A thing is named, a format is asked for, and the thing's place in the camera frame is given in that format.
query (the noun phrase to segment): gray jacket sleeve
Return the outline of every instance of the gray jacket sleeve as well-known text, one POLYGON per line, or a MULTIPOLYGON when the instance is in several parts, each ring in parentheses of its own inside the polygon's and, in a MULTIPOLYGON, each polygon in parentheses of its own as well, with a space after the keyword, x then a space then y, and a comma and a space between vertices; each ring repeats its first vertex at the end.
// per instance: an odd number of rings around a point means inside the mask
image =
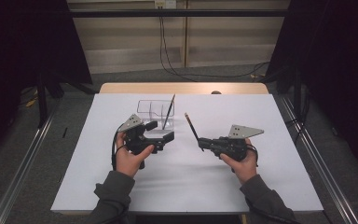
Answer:
MULTIPOLYGON (((295 220, 293 211, 284 205, 283 200, 275 190, 267 187, 260 175, 256 175, 246 181, 240 190, 256 210, 274 217, 295 220)), ((260 216, 259 214, 252 214, 252 217, 253 219, 257 219, 255 223, 273 223, 271 219, 260 216)))
POLYGON ((97 184, 94 193, 100 198, 86 223, 112 223, 125 215, 131 202, 130 192, 135 180, 117 171, 109 172, 103 184, 97 184))

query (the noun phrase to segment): silver bracket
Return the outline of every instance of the silver bracket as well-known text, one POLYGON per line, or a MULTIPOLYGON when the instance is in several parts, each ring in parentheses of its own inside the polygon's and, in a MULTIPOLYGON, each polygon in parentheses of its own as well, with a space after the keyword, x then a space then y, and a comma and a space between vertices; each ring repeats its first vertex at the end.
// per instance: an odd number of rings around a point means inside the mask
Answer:
POLYGON ((127 119, 127 121, 124 122, 123 125, 121 125, 118 131, 122 133, 141 124, 143 124, 142 120, 137 115, 132 114, 130 118, 127 119))
POLYGON ((264 133, 264 130, 233 124, 228 134, 230 139, 243 139, 264 133))

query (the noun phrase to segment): hand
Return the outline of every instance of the hand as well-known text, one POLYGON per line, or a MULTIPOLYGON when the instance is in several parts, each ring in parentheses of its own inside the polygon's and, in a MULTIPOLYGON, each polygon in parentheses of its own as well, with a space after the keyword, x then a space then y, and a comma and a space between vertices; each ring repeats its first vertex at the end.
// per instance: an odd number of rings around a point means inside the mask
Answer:
MULTIPOLYGON (((251 141, 246 138, 246 144, 251 145, 251 141)), ((256 155, 252 150, 246 150, 246 157, 242 161, 235 161, 226 154, 220 154, 220 158, 235 171, 235 175, 243 185, 248 179, 257 174, 256 155)))
MULTIPOLYGON (((124 133, 117 134, 116 147, 119 148, 124 145, 124 133)), ((116 152, 116 170, 124 175, 134 177, 139 170, 139 165, 146 159, 153 151, 154 146, 150 145, 138 155, 133 155, 126 147, 122 147, 116 152)))

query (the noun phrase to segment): beige wall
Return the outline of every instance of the beige wall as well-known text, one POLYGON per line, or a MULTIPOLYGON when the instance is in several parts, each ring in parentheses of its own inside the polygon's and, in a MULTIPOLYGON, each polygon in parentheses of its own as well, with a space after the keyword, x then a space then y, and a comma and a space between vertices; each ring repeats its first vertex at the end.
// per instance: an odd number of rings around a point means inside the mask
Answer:
MULTIPOLYGON (((177 1, 178 8, 191 9, 286 9, 288 4, 289 0, 177 1)), ((154 1, 68 0, 68 5, 71 9, 151 9, 154 1)), ((92 74, 162 68, 159 18, 74 21, 92 74)), ((182 67, 269 61, 283 18, 163 21, 170 62, 173 67, 182 67)))

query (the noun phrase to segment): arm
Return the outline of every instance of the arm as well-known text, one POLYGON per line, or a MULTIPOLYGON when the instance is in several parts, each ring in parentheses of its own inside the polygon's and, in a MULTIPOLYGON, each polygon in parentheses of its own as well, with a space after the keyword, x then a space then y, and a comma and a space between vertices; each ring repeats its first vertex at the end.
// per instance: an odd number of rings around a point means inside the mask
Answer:
POLYGON ((278 193, 269 189, 261 176, 257 174, 256 156, 252 150, 247 150, 246 158, 242 161, 234 161, 225 154, 221 154, 220 158, 235 171, 241 183, 240 190, 245 195, 251 211, 257 213, 258 220, 267 221, 266 215, 288 220, 295 219, 293 211, 284 205, 278 193))
MULTIPOLYGON (((117 148, 124 145, 124 133, 118 133, 117 148)), ((131 154, 126 147, 116 153, 117 170, 109 172, 103 184, 97 184, 94 193, 100 198, 86 223, 114 223, 127 214, 131 202, 130 193, 135 184, 133 177, 141 162, 154 147, 149 146, 139 155, 131 154)))

